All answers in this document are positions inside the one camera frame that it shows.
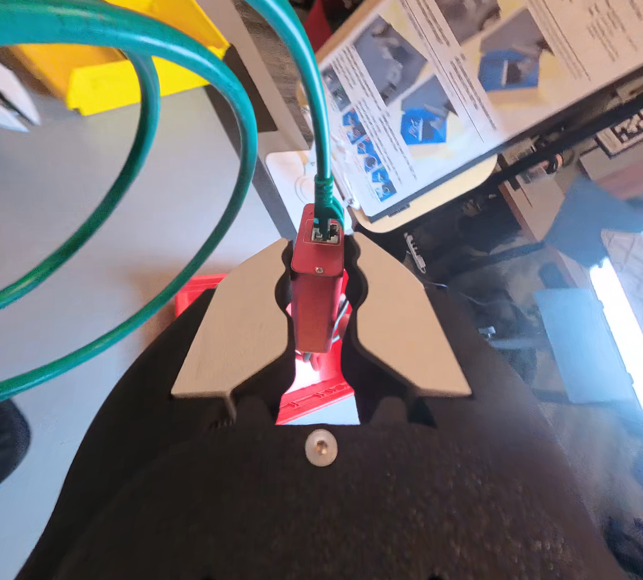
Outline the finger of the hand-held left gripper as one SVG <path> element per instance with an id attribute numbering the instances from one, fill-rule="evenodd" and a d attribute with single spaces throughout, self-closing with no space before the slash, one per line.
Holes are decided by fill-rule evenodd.
<path id="1" fill-rule="evenodd" d="M 39 112 L 15 73 L 1 65 L 1 128 L 27 133 L 27 124 L 40 126 Z"/>

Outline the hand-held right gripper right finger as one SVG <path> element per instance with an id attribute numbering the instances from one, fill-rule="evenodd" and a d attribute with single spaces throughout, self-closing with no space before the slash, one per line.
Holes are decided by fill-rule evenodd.
<path id="1" fill-rule="evenodd" d="M 405 421 L 429 421 L 424 401 L 467 399 L 472 390 L 422 283 L 361 232 L 345 243 L 345 380 L 360 421 L 393 399 Z"/>

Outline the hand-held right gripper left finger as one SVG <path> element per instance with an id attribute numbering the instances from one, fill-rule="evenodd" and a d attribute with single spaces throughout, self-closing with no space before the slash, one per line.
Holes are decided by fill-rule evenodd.
<path id="1" fill-rule="evenodd" d="M 219 398 L 236 416 L 243 397 L 257 396 L 278 416 L 294 382 L 293 322 L 285 311 L 291 250 L 282 238 L 221 281 L 173 383 L 173 397 Z"/>

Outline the red metal port box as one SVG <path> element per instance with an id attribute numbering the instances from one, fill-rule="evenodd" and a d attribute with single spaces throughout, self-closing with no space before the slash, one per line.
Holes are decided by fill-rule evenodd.
<path id="1" fill-rule="evenodd" d="M 344 232 L 335 219 L 324 240 L 314 205 L 303 208 L 291 259 L 291 316 L 296 350 L 326 353 L 333 344 L 344 275 Z"/>

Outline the red plastic bin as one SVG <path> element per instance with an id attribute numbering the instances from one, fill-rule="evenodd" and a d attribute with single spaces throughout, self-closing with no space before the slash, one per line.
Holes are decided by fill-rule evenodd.
<path id="1" fill-rule="evenodd" d="M 175 317 L 181 315 L 200 295 L 208 289 L 216 289 L 226 278 L 226 273 L 192 277 L 174 298 Z M 278 424 L 289 424 L 319 412 L 335 403 L 354 396 L 346 382 L 341 367 L 342 338 L 340 329 L 346 327 L 352 311 L 345 297 L 348 277 L 344 275 L 340 303 L 343 317 L 333 335 L 333 346 L 327 353 L 314 354 L 304 361 L 299 352 L 295 353 L 295 378 L 291 387 L 280 401 Z"/>

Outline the white stand base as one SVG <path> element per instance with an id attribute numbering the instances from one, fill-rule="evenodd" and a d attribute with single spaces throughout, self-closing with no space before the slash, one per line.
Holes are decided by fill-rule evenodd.
<path id="1" fill-rule="evenodd" d="M 314 201 L 315 150 L 271 152 L 265 165 L 297 233 L 305 206 Z"/>

